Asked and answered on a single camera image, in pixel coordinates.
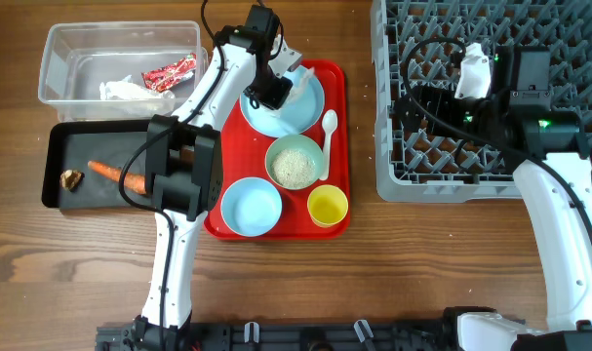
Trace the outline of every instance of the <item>carrot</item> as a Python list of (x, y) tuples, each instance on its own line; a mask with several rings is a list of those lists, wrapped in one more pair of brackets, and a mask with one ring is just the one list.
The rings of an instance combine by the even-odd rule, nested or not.
[[(90, 168), (90, 170), (98, 173), (101, 176), (104, 176), (116, 182), (120, 181), (120, 174), (122, 173), (122, 171), (117, 168), (107, 166), (104, 163), (98, 161), (88, 162), (88, 167)], [(124, 186), (133, 190), (139, 195), (146, 195), (145, 182), (146, 178), (143, 175), (127, 173), (127, 175), (124, 178)]]

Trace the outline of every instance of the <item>gray dish rack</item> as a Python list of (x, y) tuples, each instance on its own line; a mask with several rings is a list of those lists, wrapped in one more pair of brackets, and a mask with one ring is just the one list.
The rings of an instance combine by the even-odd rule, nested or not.
[[(577, 113), (592, 147), (592, 0), (374, 0), (370, 12), (375, 66), (375, 172), (386, 201), (461, 203), (520, 198), (498, 151), (461, 140), (404, 132), (393, 104), (406, 92), (400, 63), (416, 43), (434, 35), (482, 44), (546, 46), (551, 52), (552, 108)], [(409, 63), (414, 84), (455, 88), (449, 48), (430, 44)]]

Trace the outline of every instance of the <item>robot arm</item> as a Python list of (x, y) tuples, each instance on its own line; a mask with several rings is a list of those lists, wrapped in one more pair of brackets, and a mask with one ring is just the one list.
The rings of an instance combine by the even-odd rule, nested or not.
[[(590, 160), (573, 152), (550, 153), (546, 158), (547, 165), (573, 184), (592, 221)], [(577, 209), (570, 206), (562, 186), (536, 164), (525, 161), (513, 177), (528, 208), (538, 245), (547, 288), (549, 333), (492, 312), (465, 313), (457, 317), (458, 345), (465, 351), (509, 351), (519, 336), (529, 344), (527, 347), (540, 342), (533, 335), (553, 339), (580, 331), (575, 337), (592, 339), (590, 331), (581, 331), (582, 327), (592, 327), (592, 249)], [(516, 347), (525, 350), (524, 344)]]
[[(451, 39), (441, 41), (464, 46)], [(427, 42), (415, 46), (407, 60)], [(562, 344), (567, 335), (592, 342), (590, 151), (577, 115), (551, 109), (549, 60), (545, 48), (498, 47), (491, 80), (488, 60), (474, 44), (462, 62), (454, 62), (460, 63), (465, 78), (455, 96), (421, 86), (413, 89), (415, 100), (406, 96), (395, 104), (396, 115), (409, 131), (418, 129), (425, 115), (430, 119), (429, 134), (497, 145), (532, 220), (547, 288), (549, 333), (506, 321), (493, 311), (459, 308), (450, 320), (457, 346), (465, 351), (536, 349)], [(488, 85), (491, 95), (486, 97)], [(572, 201), (573, 196), (581, 205)], [(589, 223), (582, 221), (582, 213)]]
[[(221, 151), (219, 133), (239, 96), (248, 90), (259, 103), (279, 108), (292, 83), (283, 75), (301, 62), (300, 53), (287, 47), (284, 38), (276, 37), (278, 18), (270, 9), (253, 6), (246, 25), (226, 26), (216, 33), (217, 44), (224, 54), (214, 49), (213, 60), (191, 97), (173, 115), (185, 120), (210, 91), (223, 69), (216, 88), (207, 97), (200, 112), (189, 125), (172, 137), (164, 137), (146, 151), (146, 188), (151, 189), (153, 204), (164, 210), (172, 220), (175, 235), (168, 269), (167, 286), (161, 287), (169, 246), (168, 222), (157, 214), (157, 246), (150, 291), (141, 315), (134, 321), (132, 337), (141, 350), (159, 350), (161, 290), (166, 290), (164, 324), (166, 348), (186, 350), (188, 323), (191, 316), (191, 275), (199, 234), (208, 210), (217, 202), (221, 189)], [(148, 128), (149, 137), (179, 123), (172, 118), (156, 116)], [(176, 139), (193, 139), (193, 145), (177, 144)], [(193, 146), (192, 171), (168, 164), (172, 153)]]

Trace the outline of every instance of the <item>white spoon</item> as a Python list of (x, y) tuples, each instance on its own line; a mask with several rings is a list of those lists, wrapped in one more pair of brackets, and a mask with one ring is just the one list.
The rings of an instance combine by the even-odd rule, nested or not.
[(324, 171), (320, 175), (320, 180), (328, 179), (328, 173), (331, 169), (331, 139), (333, 138), (333, 132), (336, 131), (336, 125), (338, 120), (336, 118), (336, 112), (334, 110), (326, 111), (324, 118), (322, 119), (322, 128), (326, 132), (324, 138)]

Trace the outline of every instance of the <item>black tray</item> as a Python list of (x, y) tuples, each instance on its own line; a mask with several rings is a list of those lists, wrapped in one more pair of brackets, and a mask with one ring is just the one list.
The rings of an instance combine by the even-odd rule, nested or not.
[[(122, 168), (133, 152), (146, 142), (149, 122), (149, 119), (69, 122), (54, 126), (49, 139), (42, 204), (62, 210), (129, 206), (118, 193), (118, 184), (90, 170), (88, 161)], [(130, 172), (143, 175), (144, 162), (142, 153)], [(59, 176), (65, 170), (78, 170), (84, 174), (73, 191), (59, 186)], [(133, 200), (150, 205), (148, 197), (130, 190), (127, 193)]]

